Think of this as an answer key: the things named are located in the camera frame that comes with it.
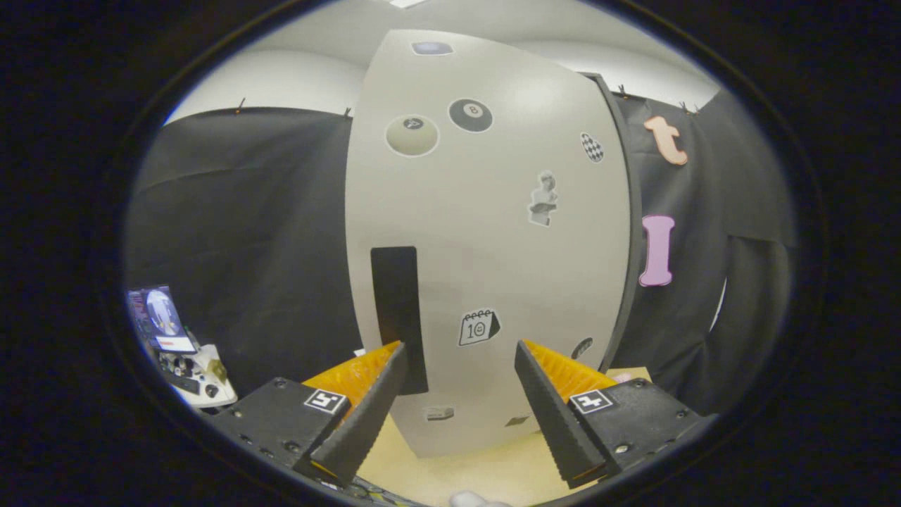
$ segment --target black fabric backdrop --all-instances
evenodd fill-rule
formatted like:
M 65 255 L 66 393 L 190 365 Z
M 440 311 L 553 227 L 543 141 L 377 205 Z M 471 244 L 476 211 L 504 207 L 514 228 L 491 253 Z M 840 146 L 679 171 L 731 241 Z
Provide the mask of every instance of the black fabric backdrop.
M 213 111 L 159 133 L 126 227 L 128 285 L 168 283 L 239 396 L 353 357 L 344 238 L 350 119 Z
M 616 104 L 628 124 L 642 215 L 666 215 L 676 225 L 673 280 L 637 288 L 611 366 L 647 366 L 655 383 L 693 409 L 726 410 L 766 360 L 787 309 L 791 271 L 783 244 L 796 239 L 783 168 L 727 93 L 697 114 L 622 94 Z M 685 165 L 667 162 L 644 127 L 658 115 L 678 129 Z
M 638 288 L 613 367 L 647 366 L 695 410 L 722 411 L 772 347 L 790 294 L 783 244 L 796 239 L 776 156 L 723 93 L 697 115 L 638 97 L 616 103 L 642 215 L 676 226 L 673 281 Z M 655 115 L 679 130 L 687 164 L 660 156 L 643 126 Z M 303 381 L 361 347 L 344 233 L 351 121 L 283 108 L 192 115 L 161 129 L 142 164 L 128 285 L 168 283 L 240 396 L 277 375 Z

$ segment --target white ceiling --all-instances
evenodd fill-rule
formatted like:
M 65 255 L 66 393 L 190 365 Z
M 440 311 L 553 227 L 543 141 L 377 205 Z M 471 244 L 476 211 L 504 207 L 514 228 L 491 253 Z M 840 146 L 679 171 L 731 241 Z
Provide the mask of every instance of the white ceiling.
M 649 35 L 578 0 L 426 0 L 407 9 L 385 0 L 339 0 L 288 23 L 249 51 L 309 51 L 367 67 L 394 29 L 455 32 L 498 42 L 575 41 L 640 53 L 702 72 Z

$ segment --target computer screen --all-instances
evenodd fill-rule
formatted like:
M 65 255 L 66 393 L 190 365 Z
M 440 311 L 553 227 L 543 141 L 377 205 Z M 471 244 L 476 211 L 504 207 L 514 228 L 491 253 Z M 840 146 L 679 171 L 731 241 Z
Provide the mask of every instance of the computer screen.
M 198 352 L 178 318 L 168 285 L 129 290 L 127 300 L 135 330 L 145 343 L 166 352 Z

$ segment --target pink letter i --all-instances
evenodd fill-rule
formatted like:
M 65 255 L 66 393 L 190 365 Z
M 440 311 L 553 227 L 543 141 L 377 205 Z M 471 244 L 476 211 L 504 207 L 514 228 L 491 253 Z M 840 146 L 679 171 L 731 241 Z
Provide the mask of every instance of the pink letter i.
M 642 226 L 648 231 L 648 259 L 638 282 L 642 287 L 667 285 L 673 280 L 669 272 L 669 231 L 676 221 L 663 215 L 647 215 Z

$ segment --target calendar icon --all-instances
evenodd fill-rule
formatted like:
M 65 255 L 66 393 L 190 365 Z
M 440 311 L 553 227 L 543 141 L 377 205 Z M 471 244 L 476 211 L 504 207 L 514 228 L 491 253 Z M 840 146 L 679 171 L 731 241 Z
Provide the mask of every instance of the calendar icon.
M 497 313 L 492 309 L 480 309 L 463 316 L 460 325 L 460 346 L 484 342 L 501 330 Z

